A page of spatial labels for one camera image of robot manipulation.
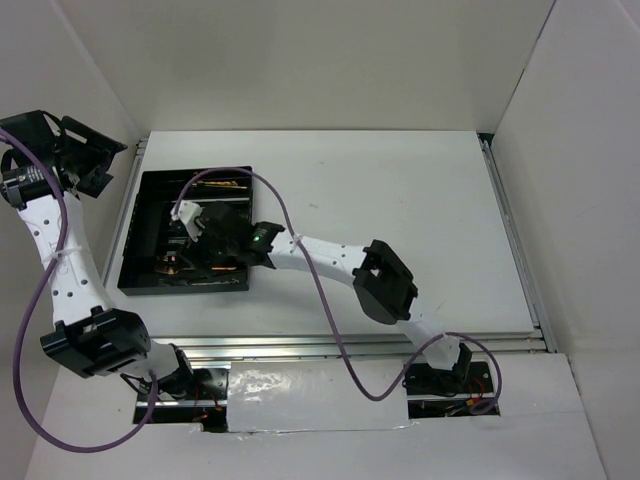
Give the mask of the gold spoon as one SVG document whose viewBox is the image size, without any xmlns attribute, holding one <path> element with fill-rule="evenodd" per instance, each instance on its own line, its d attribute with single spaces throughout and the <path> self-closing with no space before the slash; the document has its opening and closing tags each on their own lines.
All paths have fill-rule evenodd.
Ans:
<svg viewBox="0 0 640 480">
<path fill-rule="evenodd" d="M 237 181 L 214 181 L 214 180 L 198 180 L 192 184 L 193 188 L 216 188 L 216 189 L 235 189 L 248 190 L 249 186 L 240 184 Z"/>
</svg>

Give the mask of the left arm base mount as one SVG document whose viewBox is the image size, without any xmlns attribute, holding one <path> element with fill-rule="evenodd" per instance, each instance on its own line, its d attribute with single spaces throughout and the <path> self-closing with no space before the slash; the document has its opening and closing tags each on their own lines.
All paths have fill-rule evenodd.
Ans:
<svg viewBox="0 0 640 480">
<path fill-rule="evenodd" d="M 229 373 L 224 367 L 195 369 L 194 383 L 184 394 L 159 394 L 149 423 L 192 424 L 204 432 L 226 433 Z"/>
</svg>

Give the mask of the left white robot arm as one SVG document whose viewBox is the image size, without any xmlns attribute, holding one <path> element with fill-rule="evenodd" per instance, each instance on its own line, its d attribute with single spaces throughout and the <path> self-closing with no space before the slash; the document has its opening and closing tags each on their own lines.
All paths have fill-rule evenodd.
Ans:
<svg viewBox="0 0 640 480">
<path fill-rule="evenodd" d="M 145 390 L 181 400 L 196 390 L 197 374 L 172 344 L 152 340 L 142 319 L 117 308 L 90 251 L 81 195 L 98 197 L 108 170 L 126 145 L 69 117 L 34 110 L 1 121 L 9 149 L 1 158 L 1 195 L 34 238 L 49 276 L 51 333 L 44 353 L 82 378 L 117 374 Z"/>
</svg>

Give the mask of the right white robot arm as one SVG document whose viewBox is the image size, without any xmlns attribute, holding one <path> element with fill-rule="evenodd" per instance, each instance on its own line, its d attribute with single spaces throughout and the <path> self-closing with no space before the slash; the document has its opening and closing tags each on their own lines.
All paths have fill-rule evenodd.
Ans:
<svg viewBox="0 0 640 480">
<path fill-rule="evenodd" d="M 230 268 L 314 271 L 351 288 L 368 318 L 397 326 L 416 347 L 444 333 L 419 303 L 413 274 L 383 241 L 353 246 L 300 236 L 277 223 L 253 223 L 220 201 L 182 200 L 170 215 L 187 234 L 178 256 L 199 277 L 218 280 Z"/>
</svg>

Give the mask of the copper fork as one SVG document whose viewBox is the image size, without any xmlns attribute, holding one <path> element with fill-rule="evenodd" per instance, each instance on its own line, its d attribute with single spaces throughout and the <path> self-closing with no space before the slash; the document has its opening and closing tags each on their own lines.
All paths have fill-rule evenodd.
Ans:
<svg viewBox="0 0 640 480">
<path fill-rule="evenodd" d="M 165 256 L 159 257 L 156 260 L 154 266 L 154 272 L 167 275 L 167 276 L 178 276 L 178 275 L 187 275 L 187 274 L 196 274 L 196 275 L 220 275 L 231 272 L 236 272 L 238 270 L 235 266 L 212 266 L 197 268 L 189 264 L 188 262 L 179 259 L 177 256 Z"/>
</svg>

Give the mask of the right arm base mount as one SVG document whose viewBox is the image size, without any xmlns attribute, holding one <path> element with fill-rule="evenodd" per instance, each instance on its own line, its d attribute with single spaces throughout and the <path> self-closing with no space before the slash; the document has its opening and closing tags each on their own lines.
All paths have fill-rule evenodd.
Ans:
<svg viewBox="0 0 640 480">
<path fill-rule="evenodd" d="M 464 380 L 449 372 L 437 373 L 427 364 L 414 364 L 402 386 L 407 394 L 410 419 L 473 416 L 495 395 L 494 381 L 486 361 L 472 361 Z"/>
</svg>

